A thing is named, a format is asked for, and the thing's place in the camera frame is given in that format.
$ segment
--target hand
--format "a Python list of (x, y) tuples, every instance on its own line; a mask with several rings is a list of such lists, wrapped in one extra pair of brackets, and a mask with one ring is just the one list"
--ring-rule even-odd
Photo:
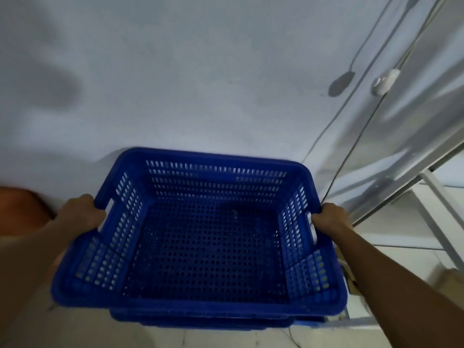
[(69, 199), (52, 223), (72, 233), (73, 238), (97, 228), (105, 220), (106, 211), (97, 209), (90, 194)]
[(346, 228), (352, 230), (353, 224), (347, 212), (335, 204), (326, 203), (322, 205), (320, 214), (312, 214), (311, 221), (314, 226), (322, 233), (327, 234), (332, 239)]

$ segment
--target orange object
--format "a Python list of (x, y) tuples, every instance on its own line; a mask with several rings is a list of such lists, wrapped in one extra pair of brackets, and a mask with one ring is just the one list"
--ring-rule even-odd
[[(52, 212), (34, 193), (0, 187), (0, 246), (31, 234), (52, 219)], [(51, 281), (60, 260), (61, 256), (47, 272), (44, 282)]]

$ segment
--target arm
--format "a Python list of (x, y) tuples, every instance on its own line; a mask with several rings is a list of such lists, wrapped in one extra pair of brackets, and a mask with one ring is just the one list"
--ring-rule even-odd
[(393, 348), (464, 347), (464, 311), (355, 233), (345, 210), (324, 204), (312, 221), (339, 246)]
[(0, 247), (0, 337), (55, 258), (81, 233), (98, 227), (105, 216), (85, 194), (70, 199), (55, 220), (37, 232)]

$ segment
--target stacked basket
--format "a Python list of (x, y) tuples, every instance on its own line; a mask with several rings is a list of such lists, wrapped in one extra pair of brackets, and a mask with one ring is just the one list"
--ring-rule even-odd
[(321, 205), (290, 161), (133, 148), (95, 205), (100, 231), (80, 236), (55, 275), (66, 306), (168, 327), (288, 327), (347, 301), (331, 240), (311, 235)]

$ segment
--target forearm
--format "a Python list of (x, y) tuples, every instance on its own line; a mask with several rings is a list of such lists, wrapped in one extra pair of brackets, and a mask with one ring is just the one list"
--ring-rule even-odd
[(0, 247), (0, 337), (72, 240), (71, 232), (50, 222), (32, 235)]
[(464, 346), (461, 309), (350, 228), (333, 238), (394, 348)]

